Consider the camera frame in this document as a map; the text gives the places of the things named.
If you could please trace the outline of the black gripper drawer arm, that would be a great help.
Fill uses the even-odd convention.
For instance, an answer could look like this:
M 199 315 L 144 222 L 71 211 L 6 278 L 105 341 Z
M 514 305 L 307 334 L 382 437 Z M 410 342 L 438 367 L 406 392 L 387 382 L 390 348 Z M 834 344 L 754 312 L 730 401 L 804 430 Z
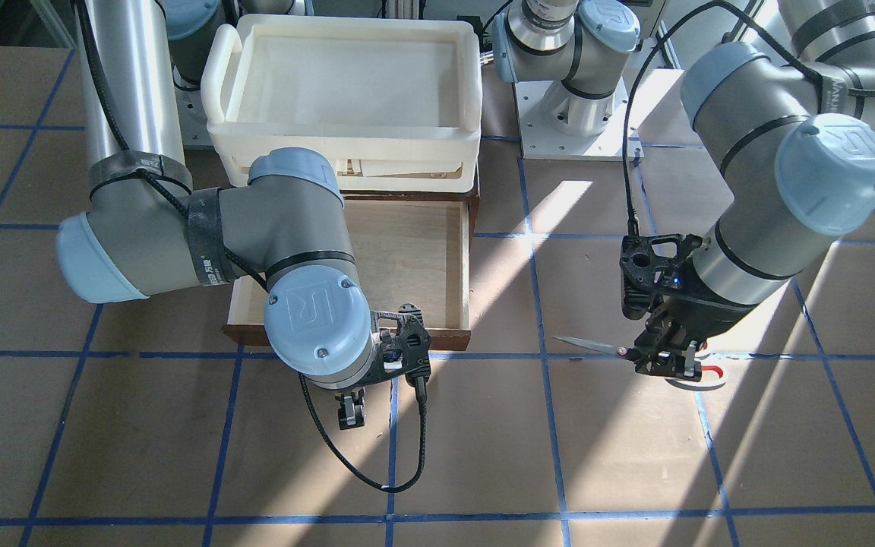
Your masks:
M 431 337 L 423 323 L 420 308 L 403 304 L 396 312 L 371 312 L 371 366 L 365 384 L 380 384 L 403 376 L 419 392 L 426 391 L 431 376 L 428 350 Z M 336 394 L 338 428 L 354 429 L 365 425 L 365 389 L 356 387 Z

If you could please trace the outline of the black gripper scissors arm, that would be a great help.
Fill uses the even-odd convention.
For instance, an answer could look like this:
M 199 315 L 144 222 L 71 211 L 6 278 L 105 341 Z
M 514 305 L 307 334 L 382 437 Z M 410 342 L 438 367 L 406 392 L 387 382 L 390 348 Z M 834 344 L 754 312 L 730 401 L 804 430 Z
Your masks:
M 701 381 L 696 353 L 708 338 L 742 318 L 742 305 L 715 294 L 693 266 L 693 253 L 706 247 L 701 236 L 627 235 L 621 243 L 622 312 L 646 319 L 645 330 L 627 350 L 634 371 Z M 670 353 L 662 357 L 661 353 Z

